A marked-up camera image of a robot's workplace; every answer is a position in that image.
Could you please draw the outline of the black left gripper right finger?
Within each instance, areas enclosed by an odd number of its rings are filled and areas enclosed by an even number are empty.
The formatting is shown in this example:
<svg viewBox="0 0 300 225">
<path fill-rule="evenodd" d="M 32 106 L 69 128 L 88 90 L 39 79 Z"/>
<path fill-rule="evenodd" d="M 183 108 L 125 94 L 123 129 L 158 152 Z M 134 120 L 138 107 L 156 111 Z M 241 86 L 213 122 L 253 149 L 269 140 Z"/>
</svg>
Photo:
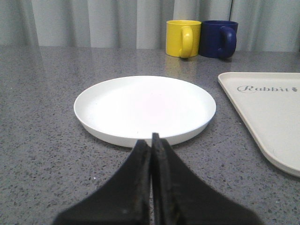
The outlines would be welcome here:
<svg viewBox="0 0 300 225">
<path fill-rule="evenodd" d="M 157 225 L 259 225 L 258 216 L 199 179 L 167 140 L 152 135 L 152 189 Z"/>
</svg>

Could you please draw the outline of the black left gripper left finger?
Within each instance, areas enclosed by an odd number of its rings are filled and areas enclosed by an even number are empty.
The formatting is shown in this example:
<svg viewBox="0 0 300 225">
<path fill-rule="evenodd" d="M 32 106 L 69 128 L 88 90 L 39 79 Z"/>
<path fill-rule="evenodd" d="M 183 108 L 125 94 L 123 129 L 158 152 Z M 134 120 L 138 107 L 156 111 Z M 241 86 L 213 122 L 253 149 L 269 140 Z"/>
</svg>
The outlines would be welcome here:
<svg viewBox="0 0 300 225">
<path fill-rule="evenodd" d="M 136 142 L 120 169 L 95 193 L 60 213 L 55 225 L 148 225 L 150 147 Z"/>
</svg>

